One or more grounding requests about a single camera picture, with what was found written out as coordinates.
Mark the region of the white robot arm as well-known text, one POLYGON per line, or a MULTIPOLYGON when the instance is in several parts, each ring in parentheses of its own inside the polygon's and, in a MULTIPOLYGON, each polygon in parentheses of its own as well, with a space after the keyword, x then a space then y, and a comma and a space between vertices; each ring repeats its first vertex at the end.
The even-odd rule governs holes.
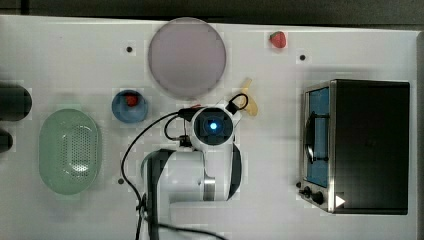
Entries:
POLYGON ((141 167, 148 240, 186 240, 190 231, 171 225, 170 206, 178 202, 227 201, 242 177, 235 129, 241 114, 230 105, 184 108, 189 147, 159 149, 141 167))

